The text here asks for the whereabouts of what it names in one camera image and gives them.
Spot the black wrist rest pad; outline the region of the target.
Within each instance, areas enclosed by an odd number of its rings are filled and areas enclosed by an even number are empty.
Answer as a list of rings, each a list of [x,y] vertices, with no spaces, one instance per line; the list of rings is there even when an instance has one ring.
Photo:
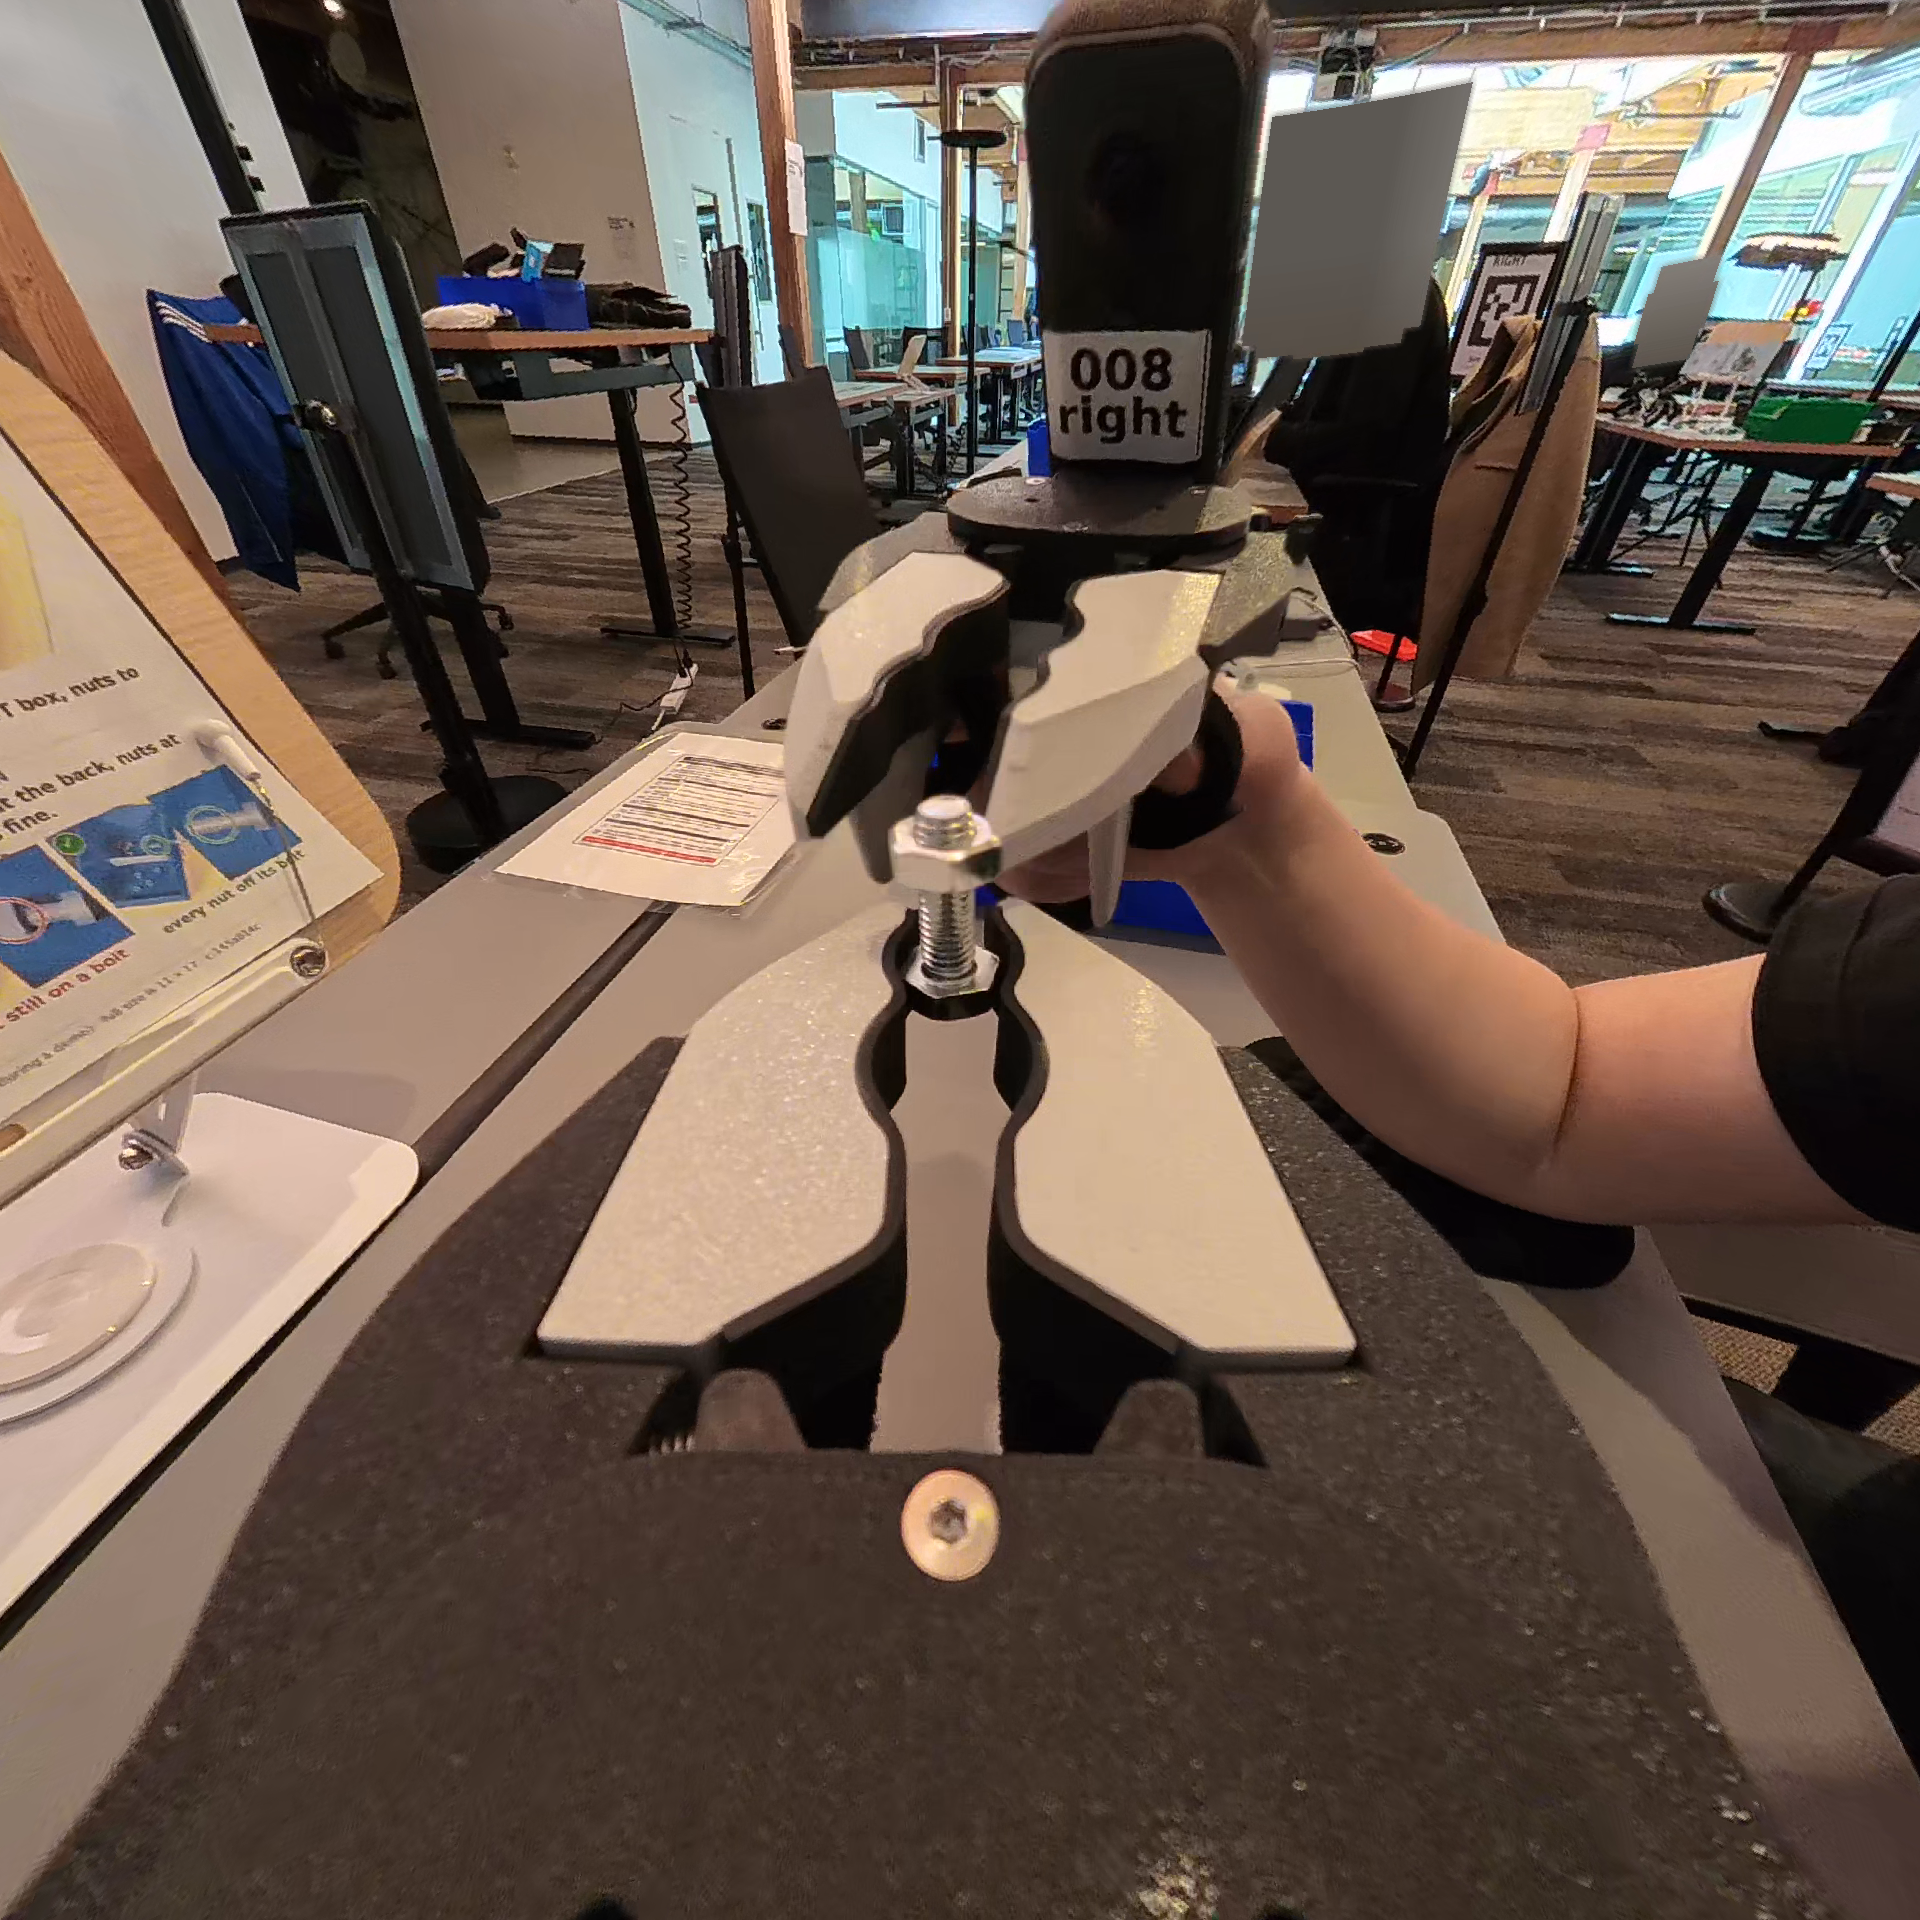
[[[1485,1279],[1589,1290],[1610,1283],[1632,1263],[1632,1228],[1564,1221],[1484,1198],[1406,1158],[1380,1141],[1320,1086],[1281,1038],[1252,1046],[1310,1112],[1346,1143],[1452,1251]]]

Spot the blue storage bin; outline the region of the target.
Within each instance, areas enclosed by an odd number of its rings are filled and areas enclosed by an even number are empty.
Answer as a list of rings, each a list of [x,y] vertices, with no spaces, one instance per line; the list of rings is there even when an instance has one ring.
[[[577,277],[437,277],[441,305],[490,305],[514,314],[520,330],[585,331],[590,288]]]

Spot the blue cloth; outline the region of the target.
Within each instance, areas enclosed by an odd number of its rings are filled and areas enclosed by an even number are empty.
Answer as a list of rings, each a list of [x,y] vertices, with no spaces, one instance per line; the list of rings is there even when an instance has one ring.
[[[158,365],[179,435],[227,523],[239,563],[301,592],[289,451],[301,453],[290,402],[261,343],[214,339],[239,326],[226,299],[146,292]]]

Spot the black floor stand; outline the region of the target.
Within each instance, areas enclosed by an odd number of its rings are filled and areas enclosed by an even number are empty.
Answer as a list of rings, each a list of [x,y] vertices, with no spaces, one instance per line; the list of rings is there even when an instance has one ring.
[[[419,857],[452,874],[564,798],[492,778],[479,740],[587,749],[587,730],[522,722],[488,623],[482,498],[439,396],[396,247],[362,201],[231,214],[227,251],[294,408],[347,563],[373,576],[441,755],[407,815]]]

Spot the wooden top table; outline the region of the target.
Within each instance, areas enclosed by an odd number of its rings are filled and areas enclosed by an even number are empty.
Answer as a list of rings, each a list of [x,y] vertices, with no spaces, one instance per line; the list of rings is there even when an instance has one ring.
[[[1566,576],[1600,578],[1610,576],[1613,555],[1624,533],[1630,509],[1642,501],[1656,466],[1673,456],[1704,453],[1715,462],[1741,467],[1741,485],[1713,531],[1704,555],[1692,565],[1686,583],[1665,615],[1653,612],[1607,612],[1607,623],[1626,630],[1652,630],[1659,635],[1709,635],[1709,636],[1755,636],[1758,627],[1741,619],[1710,619],[1705,615],[1709,601],[1723,581],[1725,568],[1741,548],[1753,518],[1758,515],[1764,493],[1780,473],[1795,463],[1823,463],[1840,470],[1863,470],[1869,474],[1889,467],[1898,453],[1907,453],[1906,443],[1897,445],[1817,445],[1817,443],[1767,443],[1751,435],[1709,435],[1675,427],[1648,427],[1645,423],[1627,423],[1620,418],[1600,418],[1598,435],[1622,445],[1613,467],[1604,481],[1600,501],[1581,537],[1571,548],[1571,557],[1564,565]]]

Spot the silver hex nut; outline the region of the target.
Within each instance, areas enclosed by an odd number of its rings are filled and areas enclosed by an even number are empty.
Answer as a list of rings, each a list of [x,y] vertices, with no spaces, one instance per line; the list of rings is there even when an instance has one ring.
[[[895,822],[888,844],[893,881],[907,895],[972,895],[995,881],[1002,842],[984,816]]]

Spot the person's right forearm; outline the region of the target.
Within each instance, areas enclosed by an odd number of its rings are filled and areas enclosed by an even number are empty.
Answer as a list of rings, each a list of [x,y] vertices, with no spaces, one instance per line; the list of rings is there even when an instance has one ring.
[[[1571,989],[1393,880],[1397,941],[1255,998],[1326,1091],[1406,1158],[1607,1225],[1859,1225],[1788,1140],[1753,1043],[1762,961]]]

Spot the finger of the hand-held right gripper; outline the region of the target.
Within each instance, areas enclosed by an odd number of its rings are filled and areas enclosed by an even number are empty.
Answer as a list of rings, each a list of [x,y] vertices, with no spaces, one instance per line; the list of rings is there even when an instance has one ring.
[[[889,884],[889,839],[925,798],[962,694],[1005,660],[1011,588],[960,555],[912,555],[827,612],[791,699],[784,776],[795,831],[850,822],[868,877]]]
[[[1118,816],[1192,742],[1213,670],[1199,643],[1221,578],[1151,570],[1079,583],[1072,635],[1006,713],[991,778],[1001,869]]]

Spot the wooden top desk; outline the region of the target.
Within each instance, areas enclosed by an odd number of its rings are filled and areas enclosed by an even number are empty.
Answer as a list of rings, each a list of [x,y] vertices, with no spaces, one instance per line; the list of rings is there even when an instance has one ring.
[[[254,323],[202,323],[202,331],[211,343],[265,347],[265,333]],[[655,368],[664,365],[667,373],[648,371],[639,385],[687,383],[700,378],[678,371],[682,361],[692,367],[692,351],[714,341],[712,330],[427,330],[427,348],[437,361],[481,365],[481,361],[516,361],[530,359],[542,367],[574,365],[578,368]],[[574,374],[516,374],[525,388],[522,396],[568,396],[599,393],[587,373]]]

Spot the blue divided plastic bin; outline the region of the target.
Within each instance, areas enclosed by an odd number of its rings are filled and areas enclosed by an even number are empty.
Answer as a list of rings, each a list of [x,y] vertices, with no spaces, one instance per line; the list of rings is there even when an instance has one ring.
[[[1258,696],[1269,707],[1283,709],[1301,749],[1301,762],[1310,772],[1316,762],[1316,709],[1313,701],[1283,697],[1279,690],[1261,686]],[[1161,880],[1129,880],[1118,896],[1114,927],[1133,931],[1166,933],[1183,939],[1201,941],[1216,951],[1213,927],[1204,920],[1188,892]]]

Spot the black mesh office chair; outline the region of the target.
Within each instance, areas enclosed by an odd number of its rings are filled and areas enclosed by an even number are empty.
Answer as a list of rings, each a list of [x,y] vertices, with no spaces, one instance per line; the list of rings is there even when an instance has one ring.
[[[856,431],[883,412],[876,394],[843,408],[824,368],[769,385],[698,385],[730,512],[728,557],[741,681],[756,696],[756,659],[744,602],[741,539],[791,643],[805,646],[838,565],[880,533]]]

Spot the wooden post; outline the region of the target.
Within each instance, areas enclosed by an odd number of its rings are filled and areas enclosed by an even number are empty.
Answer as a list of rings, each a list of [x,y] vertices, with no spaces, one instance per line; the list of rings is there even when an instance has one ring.
[[[811,361],[805,274],[805,173],[798,143],[793,25],[788,3],[744,3],[756,83],[756,118],[769,204],[770,259],[779,323],[798,367]]]

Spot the silver hex bolt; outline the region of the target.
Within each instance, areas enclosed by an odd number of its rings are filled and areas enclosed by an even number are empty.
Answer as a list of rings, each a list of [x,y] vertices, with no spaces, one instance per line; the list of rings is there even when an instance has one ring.
[[[925,798],[912,815],[915,812],[933,820],[984,816],[965,794],[948,793]],[[918,912],[918,948],[906,980],[928,1002],[984,997],[995,980],[995,957],[981,946],[976,927],[976,892],[912,895]]]

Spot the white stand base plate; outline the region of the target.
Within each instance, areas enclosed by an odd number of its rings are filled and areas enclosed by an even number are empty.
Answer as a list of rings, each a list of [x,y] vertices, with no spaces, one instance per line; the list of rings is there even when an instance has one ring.
[[[412,1147],[203,1091],[3,1214],[3,1607],[34,1594],[412,1193]]]

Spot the tan coat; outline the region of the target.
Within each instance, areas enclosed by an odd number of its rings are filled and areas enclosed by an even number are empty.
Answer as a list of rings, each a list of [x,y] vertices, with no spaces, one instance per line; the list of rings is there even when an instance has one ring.
[[[1521,412],[1540,331],[1531,316],[1504,318],[1476,373],[1452,399],[1451,467],[1433,509],[1413,690],[1435,681],[1445,643],[1540,423],[1537,412]],[[1592,321],[1500,543],[1488,604],[1458,663],[1461,678],[1510,675],[1552,593],[1587,491],[1598,394],[1600,347]]]

